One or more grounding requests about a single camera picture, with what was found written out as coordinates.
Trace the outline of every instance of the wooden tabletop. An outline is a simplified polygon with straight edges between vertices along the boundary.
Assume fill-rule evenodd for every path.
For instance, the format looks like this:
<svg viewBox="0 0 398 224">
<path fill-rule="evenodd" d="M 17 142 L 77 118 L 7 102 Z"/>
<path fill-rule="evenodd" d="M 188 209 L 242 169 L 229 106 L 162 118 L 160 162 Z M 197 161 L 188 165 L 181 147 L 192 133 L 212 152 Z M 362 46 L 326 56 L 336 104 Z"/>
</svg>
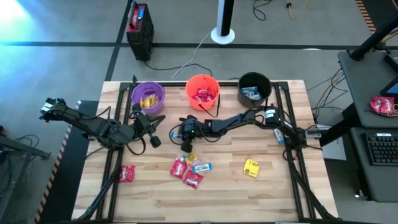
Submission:
<svg viewBox="0 0 398 224">
<path fill-rule="evenodd" d="M 297 126 L 307 128 L 313 124 L 313 119 L 304 82 L 294 80 L 288 83 Z M 113 117 L 119 84 L 104 83 L 98 113 L 112 106 Z M 222 100 L 217 119 L 226 119 L 246 111 L 236 100 L 237 90 L 236 87 L 221 87 Z M 166 115 L 166 119 L 156 131 L 162 145 L 153 149 L 146 136 L 147 149 L 143 155 L 134 156 L 124 150 L 123 165 L 134 165 L 136 176 L 131 183 L 119 184 L 114 222 L 297 221 L 288 165 L 282 158 L 285 147 L 278 145 L 271 130 L 247 125 L 229 131 L 216 143 L 194 140 L 194 153 L 203 163 L 211 162 L 213 170 L 200 173 L 204 179 L 197 190 L 171 177 L 170 168 L 174 160 L 183 155 L 183 151 L 180 146 L 170 142 L 170 129 L 180 123 L 179 118 L 185 118 L 188 114 L 196 116 L 199 121 L 212 117 L 190 106 L 184 87 L 166 87 L 165 91 L 162 114 Z M 127 97 L 124 97 L 121 119 L 126 100 Z M 284 108 L 287 108 L 284 94 L 282 100 Z M 276 105 L 274 91 L 269 103 Z M 216 107 L 210 111 L 215 114 Z M 308 144 L 320 147 L 314 139 L 308 139 Z M 130 146 L 137 152 L 142 149 L 140 142 L 131 143 Z M 98 142 L 91 142 L 88 153 L 99 147 Z M 107 151 L 103 149 L 87 158 L 73 218 L 79 217 L 99 192 L 106 154 Z M 322 152 L 306 148 L 303 155 L 311 189 L 326 209 L 337 216 Z M 243 174 L 246 159 L 260 163 L 257 179 Z M 105 211 L 108 211 L 110 192 L 106 197 Z M 301 189 L 300 193 L 303 209 L 308 216 Z"/>
</svg>

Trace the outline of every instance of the gray floor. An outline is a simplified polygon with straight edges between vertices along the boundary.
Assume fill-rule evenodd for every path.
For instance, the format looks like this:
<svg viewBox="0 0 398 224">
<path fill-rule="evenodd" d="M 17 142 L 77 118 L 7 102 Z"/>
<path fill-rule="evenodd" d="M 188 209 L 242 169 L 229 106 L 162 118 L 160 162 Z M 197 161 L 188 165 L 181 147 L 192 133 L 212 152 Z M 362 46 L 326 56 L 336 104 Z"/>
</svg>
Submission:
<svg viewBox="0 0 398 224">
<path fill-rule="evenodd" d="M 155 42 L 198 43 L 215 26 L 214 0 L 146 0 L 155 26 Z M 0 41 L 33 42 L 115 42 L 126 0 L 35 0 L 0 1 Z M 236 1 L 233 29 L 236 44 L 358 45 L 370 32 L 354 0 L 303 1 L 294 3 L 291 19 L 285 1 L 275 0 L 263 10 L 267 20 L 252 14 L 252 1 Z M 157 68 L 184 64 L 194 49 L 156 48 L 149 65 Z M 50 175 L 65 133 L 65 123 L 38 120 L 47 97 L 62 97 L 69 105 L 78 100 L 99 100 L 108 69 L 111 47 L 12 47 L 0 46 L 0 124 L 10 138 L 24 134 L 40 137 L 39 148 L 52 152 L 48 161 L 37 160 L 29 168 L 32 178 L 19 190 L 7 213 L 9 220 L 32 220 Z M 195 62 L 212 69 L 219 80 L 260 72 L 270 79 L 304 79 L 307 88 L 330 78 L 338 69 L 334 50 L 200 49 Z M 113 81 L 170 80 L 175 71 L 153 71 L 137 62 L 130 48 L 121 48 Z M 205 73 L 201 68 L 183 69 L 175 78 L 187 80 Z M 308 92 L 315 106 L 327 83 Z M 347 89 L 346 83 L 339 85 Z M 330 106 L 346 108 L 349 93 Z M 323 109 L 319 123 L 334 124 L 340 111 Z M 397 204 L 356 200 L 349 173 L 337 175 L 341 164 L 328 162 L 330 180 L 342 218 L 357 221 L 394 223 Z"/>
</svg>

